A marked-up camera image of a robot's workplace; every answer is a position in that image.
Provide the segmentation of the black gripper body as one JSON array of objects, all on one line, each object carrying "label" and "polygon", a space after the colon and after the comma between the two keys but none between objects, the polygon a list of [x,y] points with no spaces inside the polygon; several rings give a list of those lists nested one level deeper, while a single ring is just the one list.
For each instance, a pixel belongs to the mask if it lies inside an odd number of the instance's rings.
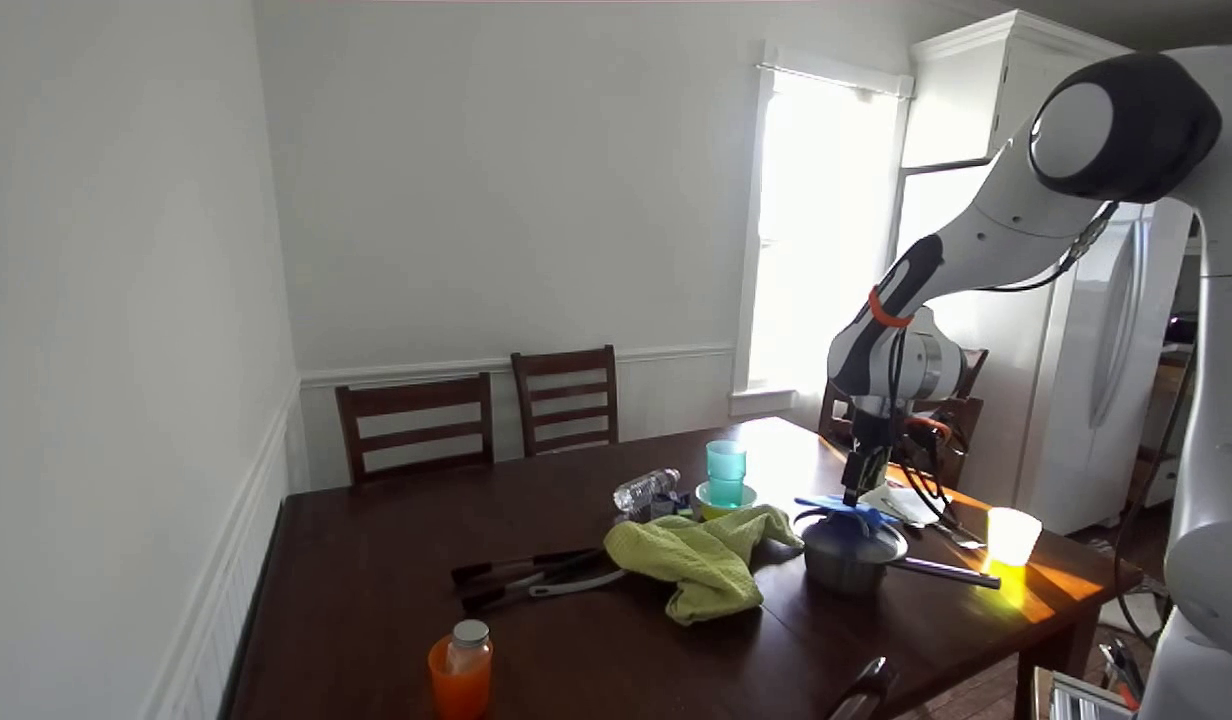
[{"label": "black gripper body", "polygon": [[865,501],[878,486],[881,474],[892,465],[898,447],[905,446],[905,418],[901,411],[857,411],[852,418],[852,447],[846,465],[846,501],[857,505]]}]

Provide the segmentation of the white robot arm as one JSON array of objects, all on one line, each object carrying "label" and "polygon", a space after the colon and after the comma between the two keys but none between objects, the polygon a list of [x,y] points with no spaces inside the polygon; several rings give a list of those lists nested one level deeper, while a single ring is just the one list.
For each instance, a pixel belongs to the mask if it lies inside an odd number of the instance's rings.
[{"label": "white robot arm", "polygon": [[867,287],[828,347],[828,382],[852,400],[846,491],[865,496],[901,411],[958,382],[958,343],[930,306],[1035,279],[1077,262],[1113,208],[1166,197],[1199,216],[1199,337],[1166,550],[1174,616],[1138,720],[1232,720],[1232,46],[1066,77],[968,208]]}]

